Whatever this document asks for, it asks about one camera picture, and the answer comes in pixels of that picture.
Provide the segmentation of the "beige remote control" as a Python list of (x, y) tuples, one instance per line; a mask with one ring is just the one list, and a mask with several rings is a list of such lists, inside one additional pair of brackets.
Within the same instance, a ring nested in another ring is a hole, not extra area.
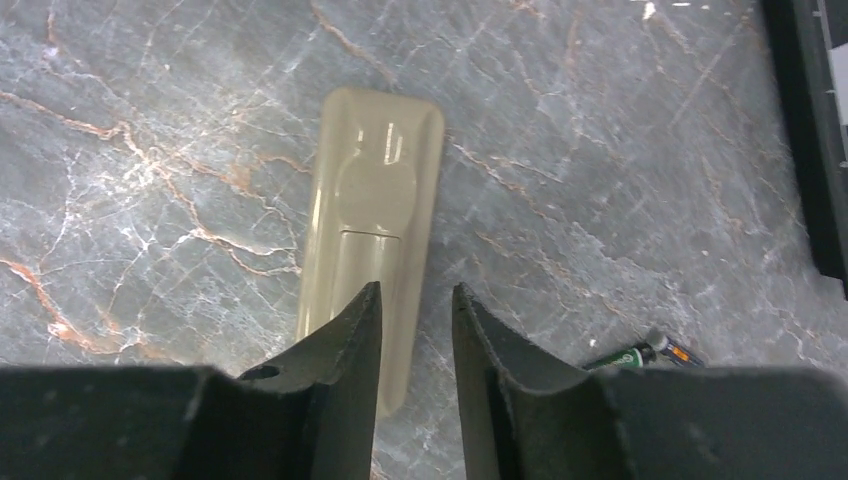
[(429, 101), (355, 87), (324, 100), (297, 337), (379, 282), (380, 419), (393, 415), (408, 391), (444, 139), (443, 113)]

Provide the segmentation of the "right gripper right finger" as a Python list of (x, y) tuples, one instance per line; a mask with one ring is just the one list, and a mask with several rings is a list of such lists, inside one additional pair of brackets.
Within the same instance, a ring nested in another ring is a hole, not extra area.
[(452, 345), (469, 479), (620, 479), (602, 383), (497, 318), (460, 283)]

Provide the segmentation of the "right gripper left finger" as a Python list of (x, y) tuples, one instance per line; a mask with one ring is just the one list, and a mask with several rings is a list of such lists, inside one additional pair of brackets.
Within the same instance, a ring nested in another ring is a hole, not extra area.
[(175, 479), (365, 479), (381, 360), (381, 286), (237, 378), (205, 372)]

